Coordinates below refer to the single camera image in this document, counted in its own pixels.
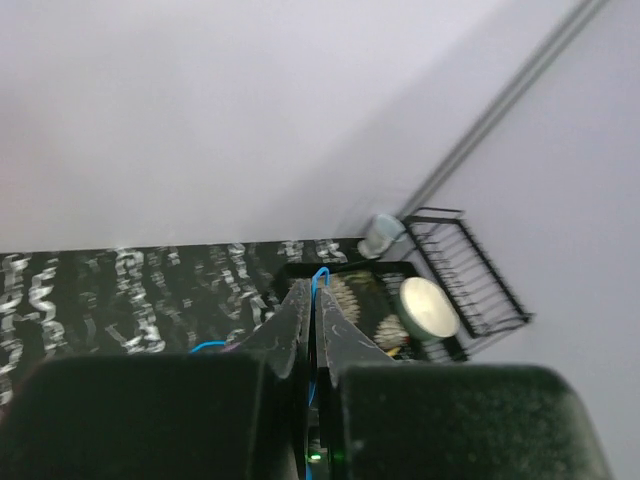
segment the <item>wire basket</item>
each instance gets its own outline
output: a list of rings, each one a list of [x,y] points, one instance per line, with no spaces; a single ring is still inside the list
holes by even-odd
[[[462,219],[464,212],[419,208],[403,220],[410,258],[442,287],[463,328],[455,338],[414,345],[425,360],[466,361],[529,323],[527,312]]]

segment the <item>patterned tablecloth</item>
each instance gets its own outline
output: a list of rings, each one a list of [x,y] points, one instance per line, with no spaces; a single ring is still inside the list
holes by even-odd
[[[355,242],[4,254],[0,405],[54,355],[187,352],[240,339],[273,314],[270,285],[285,263],[346,262]]]

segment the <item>black wire rack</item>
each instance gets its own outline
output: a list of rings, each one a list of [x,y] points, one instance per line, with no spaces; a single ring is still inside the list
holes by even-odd
[[[444,290],[460,317],[456,337],[439,343],[417,343],[418,358],[432,362],[466,361],[529,323],[527,312],[481,247],[464,212],[424,207],[403,219],[417,271],[431,276]]]

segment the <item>metal strip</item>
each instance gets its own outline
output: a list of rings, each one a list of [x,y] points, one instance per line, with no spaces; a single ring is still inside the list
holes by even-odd
[[[544,73],[565,47],[589,23],[609,0],[584,0],[536,50],[531,59],[489,105],[480,119],[462,137],[425,183],[414,193],[398,214],[404,218],[423,207],[440,186],[467,159],[475,147],[489,134],[518,99]]]

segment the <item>gray wall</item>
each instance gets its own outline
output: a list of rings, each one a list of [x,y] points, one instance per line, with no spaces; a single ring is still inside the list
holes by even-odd
[[[0,251],[349,235],[579,0],[0,3]]]
[[[478,361],[559,370],[617,477],[640,450],[640,2],[611,2],[430,205],[461,207],[537,312]]]

